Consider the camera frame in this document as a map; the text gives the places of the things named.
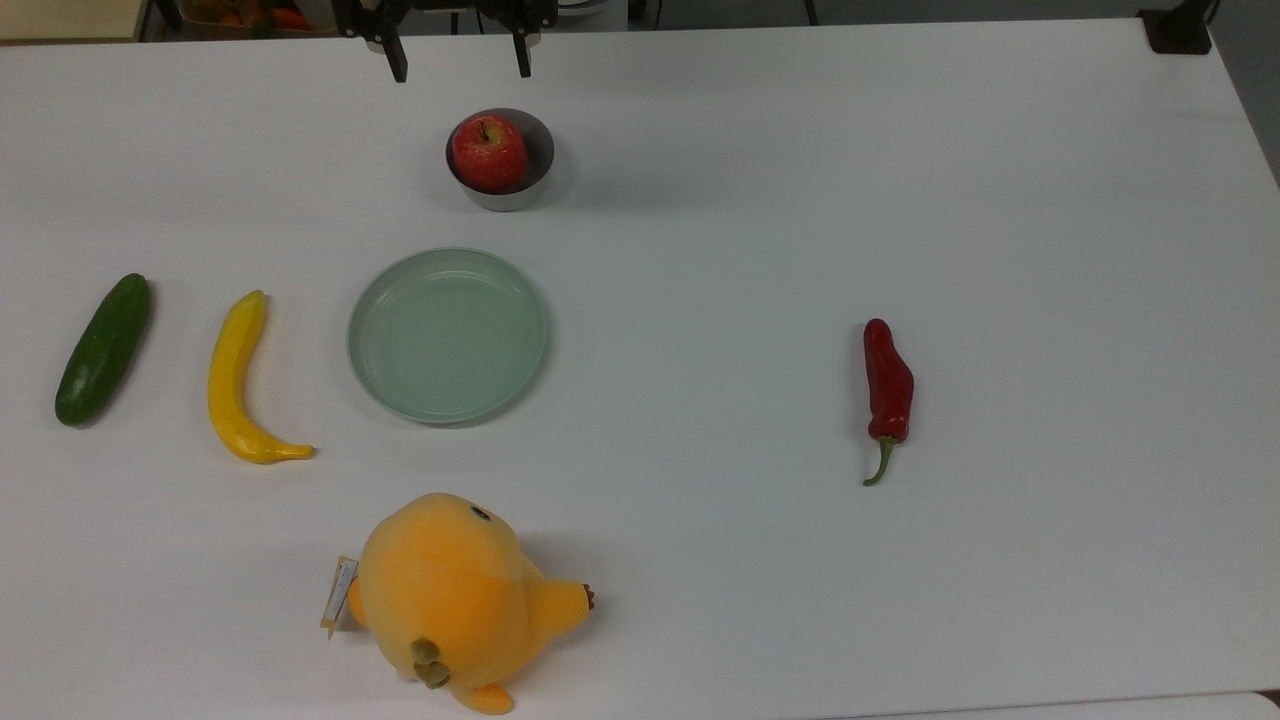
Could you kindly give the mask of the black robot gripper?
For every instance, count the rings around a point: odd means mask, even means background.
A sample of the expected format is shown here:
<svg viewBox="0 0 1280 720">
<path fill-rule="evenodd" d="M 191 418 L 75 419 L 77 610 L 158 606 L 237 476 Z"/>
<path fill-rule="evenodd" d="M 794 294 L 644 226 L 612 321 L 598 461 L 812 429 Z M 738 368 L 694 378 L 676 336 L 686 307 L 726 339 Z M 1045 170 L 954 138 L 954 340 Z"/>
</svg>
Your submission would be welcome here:
<svg viewBox="0 0 1280 720">
<path fill-rule="evenodd" d="M 408 63 L 399 26 L 411 12 L 477 12 L 512 33 L 521 78 L 532 77 L 530 49 L 535 35 L 558 23 L 558 1 L 334 1 L 335 27 L 346 37 L 361 37 L 381 50 L 394 81 L 407 81 Z"/>
</svg>

